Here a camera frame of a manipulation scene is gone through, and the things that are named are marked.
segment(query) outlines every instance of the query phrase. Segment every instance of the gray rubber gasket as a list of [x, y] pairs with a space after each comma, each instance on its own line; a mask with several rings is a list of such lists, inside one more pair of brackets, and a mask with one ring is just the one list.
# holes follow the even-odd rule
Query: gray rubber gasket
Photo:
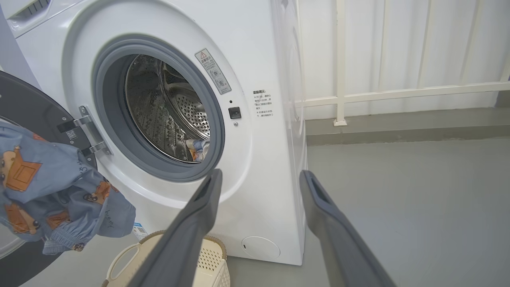
[[[176, 69], [190, 83], [210, 114], [211, 142], [201, 163], [178, 162], [165, 156], [136, 128], [124, 102], [124, 80], [129, 63], [138, 54], [157, 58]], [[99, 54], [92, 79], [95, 105], [104, 129], [117, 148], [139, 168], [165, 180], [184, 182], [199, 179], [216, 166], [225, 142], [223, 115], [205, 77], [177, 49], [147, 36], [117, 38]]]

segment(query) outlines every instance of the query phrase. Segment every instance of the warning label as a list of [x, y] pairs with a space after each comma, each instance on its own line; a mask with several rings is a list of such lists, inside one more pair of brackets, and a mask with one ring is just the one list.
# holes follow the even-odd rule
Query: warning label
[[209, 77], [213, 80], [220, 94], [224, 94], [232, 90], [225, 78], [225, 75], [221, 72], [220, 67], [218, 67], [218, 64], [216, 64], [216, 61], [214, 61], [207, 49], [203, 49], [196, 53], [195, 57], [200, 61], [204, 69], [206, 69]]
[[253, 103], [257, 117], [273, 116], [271, 94], [267, 93], [266, 90], [253, 91]]

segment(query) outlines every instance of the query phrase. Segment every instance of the baseboard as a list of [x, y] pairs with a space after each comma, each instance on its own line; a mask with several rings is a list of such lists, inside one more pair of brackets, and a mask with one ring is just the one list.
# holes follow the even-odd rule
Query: baseboard
[[376, 142], [510, 138], [510, 108], [438, 110], [306, 121], [307, 144], [347, 145]]

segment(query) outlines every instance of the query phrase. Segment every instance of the front-loading washing machine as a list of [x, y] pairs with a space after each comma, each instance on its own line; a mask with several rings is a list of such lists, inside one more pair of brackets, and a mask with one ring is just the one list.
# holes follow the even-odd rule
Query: front-loading washing machine
[[[167, 228], [218, 168], [211, 235], [231, 256], [301, 265], [297, 178], [307, 160], [296, 1], [0, 5], [42, 91], [69, 113], [60, 123], [52, 114], [33, 120], [70, 145], [87, 136], [90, 146], [79, 148], [136, 207], [137, 235]], [[0, 105], [20, 96], [0, 94]], [[8, 109], [24, 114], [22, 105]]]

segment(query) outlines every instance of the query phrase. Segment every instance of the door hinge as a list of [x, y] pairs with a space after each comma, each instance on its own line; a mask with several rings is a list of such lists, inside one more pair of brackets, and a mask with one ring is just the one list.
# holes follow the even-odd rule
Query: door hinge
[[97, 129], [95, 120], [92, 117], [88, 107], [80, 106], [79, 110], [82, 117], [58, 125], [57, 129], [59, 130], [59, 132], [65, 133], [77, 127], [86, 126], [93, 139], [93, 141], [91, 142], [95, 142], [95, 144], [91, 144], [91, 147], [81, 150], [83, 155], [87, 157], [98, 151], [104, 151], [107, 155], [112, 155], [111, 149], [108, 147], [105, 140], [101, 136], [101, 133]]

